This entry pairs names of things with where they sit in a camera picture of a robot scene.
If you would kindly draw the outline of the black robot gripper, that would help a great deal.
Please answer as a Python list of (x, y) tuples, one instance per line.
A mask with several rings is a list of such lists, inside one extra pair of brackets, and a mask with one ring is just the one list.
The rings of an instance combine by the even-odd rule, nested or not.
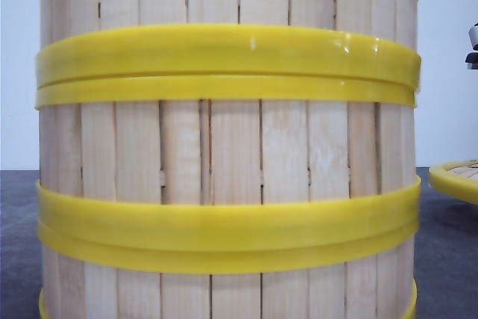
[(473, 25), (468, 32), (472, 52), (468, 53), (465, 58), (465, 63), (468, 69), (478, 69), (478, 24)]

